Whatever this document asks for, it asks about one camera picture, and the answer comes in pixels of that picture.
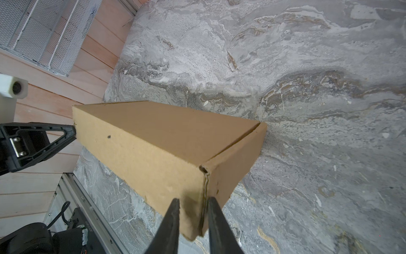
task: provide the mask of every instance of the corrugated cardboard edge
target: corrugated cardboard edge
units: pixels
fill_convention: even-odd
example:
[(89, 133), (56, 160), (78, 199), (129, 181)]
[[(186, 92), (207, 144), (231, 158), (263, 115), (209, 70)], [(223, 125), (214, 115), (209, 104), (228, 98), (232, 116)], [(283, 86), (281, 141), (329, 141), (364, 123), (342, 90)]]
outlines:
[[(199, 223), (200, 236), (203, 237), (208, 228), (206, 218), (208, 197), (215, 197), (221, 208), (226, 204), (235, 186), (249, 172), (257, 160), (261, 152), (267, 127), (266, 123), (260, 122), (256, 128), (242, 135), (234, 144), (225, 148), (221, 153), (199, 167), (206, 177), (203, 190), (202, 214)], [(223, 181), (227, 182), (228, 186), (223, 186), (220, 193), (217, 188), (218, 182), (215, 183), (215, 181), (221, 175), (230, 176), (232, 181), (229, 180), (230, 178), (228, 178), (228, 181)]]

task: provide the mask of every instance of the mesh shelf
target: mesh shelf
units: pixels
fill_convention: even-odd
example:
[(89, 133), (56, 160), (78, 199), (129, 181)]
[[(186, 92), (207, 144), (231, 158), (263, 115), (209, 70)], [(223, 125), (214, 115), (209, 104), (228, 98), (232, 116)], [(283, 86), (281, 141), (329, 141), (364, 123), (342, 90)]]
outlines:
[(0, 0), (0, 47), (67, 76), (102, 0)]

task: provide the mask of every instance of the cardboard box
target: cardboard box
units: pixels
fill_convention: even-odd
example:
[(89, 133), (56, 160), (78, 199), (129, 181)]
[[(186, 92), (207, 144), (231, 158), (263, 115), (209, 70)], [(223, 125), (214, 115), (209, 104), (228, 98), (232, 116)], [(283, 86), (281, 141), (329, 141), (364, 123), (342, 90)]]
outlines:
[(206, 201), (223, 207), (261, 151), (259, 121), (156, 102), (73, 106), (76, 137), (161, 215), (180, 199), (180, 233), (207, 230)]

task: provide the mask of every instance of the white metal mesh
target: white metal mesh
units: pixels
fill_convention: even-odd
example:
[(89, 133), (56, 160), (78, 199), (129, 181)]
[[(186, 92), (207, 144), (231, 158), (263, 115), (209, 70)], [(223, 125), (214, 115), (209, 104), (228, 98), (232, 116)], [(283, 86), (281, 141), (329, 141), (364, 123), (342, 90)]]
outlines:
[(102, 0), (0, 0), (0, 46), (67, 76)]

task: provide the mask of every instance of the metal rod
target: metal rod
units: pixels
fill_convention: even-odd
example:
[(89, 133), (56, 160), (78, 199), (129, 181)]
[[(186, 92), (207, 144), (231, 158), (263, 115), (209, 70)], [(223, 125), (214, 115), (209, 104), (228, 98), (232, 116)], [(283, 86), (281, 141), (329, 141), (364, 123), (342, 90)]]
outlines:
[(52, 53), (50, 62), (48, 63), (48, 67), (51, 67), (51, 62), (52, 62), (52, 60), (54, 59), (55, 52), (57, 51), (57, 49), (58, 49), (58, 47), (59, 47), (59, 43), (60, 43), (60, 41), (62, 40), (63, 34), (65, 33), (66, 28), (67, 28), (68, 25), (69, 25), (69, 22), (71, 21), (72, 15), (73, 15), (73, 13), (75, 12), (75, 9), (76, 9), (76, 6), (78, 5), (78, 3), (79, 3), (79, 0), (76, 0), (75, 6), (73, 7), (71, 14), (69, 15), (68, 21), (66, 21), (65, 27), (63, 28), (62, 33), (60, 34), (58, 43), (56, 44), (55, 49), (54, 49), (54, 52)]
[(34, 6), (32, 7), (31, 12), (30, 12), (30, 14), (28, 15), (28, 18), (27, 18), (27, 20), (25, 21), (25, 23), (24, 23), (24, 25), (23, 25), (23, 28), (21, 29), (21, 32), (20, 32), (20, 34), (19, 34), (18, 37), (17, 37), (17, 40), (16, 40), (15, 43), (14, 43), (13, 49), (17, 46), (17, 42), (20, 40), (20, 37), (21, 37), (22, 33), (24, 32), (25, 27), (27, 26), (28, 21), (30, 20), (31, 15), (32, 15), (32, 13), (34, 12), (35, 7), (37, 6), (37, 3), (38, 3), (38, 2), (39, 2), (39, 0), (36, 0), (36, 1), (35, 1), (35, 4), (34, 4)]

